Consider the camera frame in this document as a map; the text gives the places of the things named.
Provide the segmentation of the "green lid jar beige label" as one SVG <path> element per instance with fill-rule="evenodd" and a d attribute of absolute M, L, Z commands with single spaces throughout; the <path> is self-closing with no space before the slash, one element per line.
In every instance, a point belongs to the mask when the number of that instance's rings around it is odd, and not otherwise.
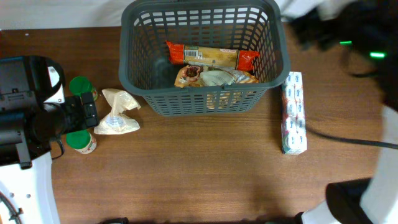
<path fill-rule="evenodd" d="M 67 144 L 80 154 L 89 154 L 96 149 L 97 141 L 87 130 L 76 131 L 66 135 Z"/>

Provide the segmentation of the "clear bag of beige powder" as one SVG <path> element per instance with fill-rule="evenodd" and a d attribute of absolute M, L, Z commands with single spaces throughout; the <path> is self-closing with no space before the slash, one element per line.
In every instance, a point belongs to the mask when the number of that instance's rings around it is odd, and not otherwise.
<path fill-rule="evenodd" d="M 136 99 L 124 90 L 103 89 L 103 96 L 111 106 L 111 111 L 94 128 L 95 134 L 119 135 L 137 131 L 139 123 L 124 114 L 125 111 L 140 109 Z"/>

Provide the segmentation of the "grey plastic shopping basket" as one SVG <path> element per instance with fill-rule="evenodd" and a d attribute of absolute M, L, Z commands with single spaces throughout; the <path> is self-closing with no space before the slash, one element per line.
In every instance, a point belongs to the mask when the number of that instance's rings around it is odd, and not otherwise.
<path fill-rule="evenodd" d="M 163 116 L 250 110 L 289 72 L 273 0 L 134 1 L 123 11 L 119 80 Z"/>

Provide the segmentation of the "orange spaghetti pasta packet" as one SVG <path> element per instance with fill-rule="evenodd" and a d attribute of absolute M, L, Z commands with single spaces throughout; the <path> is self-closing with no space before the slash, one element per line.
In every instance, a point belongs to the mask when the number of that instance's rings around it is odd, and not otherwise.
<path fill-rule="evenodd" d="M 217 49 L 195 45 L 175 44 L 166 41 L 172 64 L 206 65 L 226 67 L 249 72 L 259 53 L 250 50 Z"/>

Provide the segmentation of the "beige printed snack bag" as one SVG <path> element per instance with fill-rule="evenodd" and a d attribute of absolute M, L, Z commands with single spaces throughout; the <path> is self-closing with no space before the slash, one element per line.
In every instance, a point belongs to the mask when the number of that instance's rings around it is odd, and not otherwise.
<path fill-rule="evenodd" d="M 178 72 L 174 85 L 180 88 L 199 88 L 252 83 L 259 83 L 259 80 L 249 72 L 206 65 L 187 65 Z M 237 103 L 242 96 L 241 92 L 221 92 L 219 96 L 217 93 L 210 93 L 206 96 L 206 107 L 211 110 L 216 106 L 218 109 L 225 109 L 228 103 Z"/>

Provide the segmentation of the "white blue tissue pack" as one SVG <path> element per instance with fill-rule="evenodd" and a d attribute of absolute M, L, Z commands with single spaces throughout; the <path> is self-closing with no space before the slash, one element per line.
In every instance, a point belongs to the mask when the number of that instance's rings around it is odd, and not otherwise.
<path fill-rule="evenodd" d="M 301 72 L 290 72 L 282 83 L 282 152 L 299 155 L 307 146 L 307 130 Z"/>

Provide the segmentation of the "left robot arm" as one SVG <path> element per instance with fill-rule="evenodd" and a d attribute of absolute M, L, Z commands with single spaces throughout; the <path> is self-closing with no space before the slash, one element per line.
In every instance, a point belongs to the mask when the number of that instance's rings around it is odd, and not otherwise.
<path fill-rule="evenodd" d="M 1 223 L 59 223 L 51 142 L 98 125 L 90 93 L 66 97 L 62 67 L 43 56 L 1 59 Z"/>

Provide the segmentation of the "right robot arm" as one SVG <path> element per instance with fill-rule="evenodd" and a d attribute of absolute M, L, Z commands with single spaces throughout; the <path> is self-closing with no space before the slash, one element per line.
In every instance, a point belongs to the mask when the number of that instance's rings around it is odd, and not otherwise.
<path fill-rule="evenodd" d="M 355 138 L 344 138 L 311 129 L 323 139 L 380 148 L 374 176 L 328 184 L 323 205 L 302 214 L 303 222 L 320 215 L 338 223 L 397 223 L 397 1 L 337 1 L 333 11 L 317 6 L 294 18 L 289 25 L 302 45 L 316 42 L 329 49 L 341 42 L 374 64 L 368 73 L 355 78 L 374 80 L 384 94 L 385 141 L 361 139 L 373 126 L 361 124 Z"/>

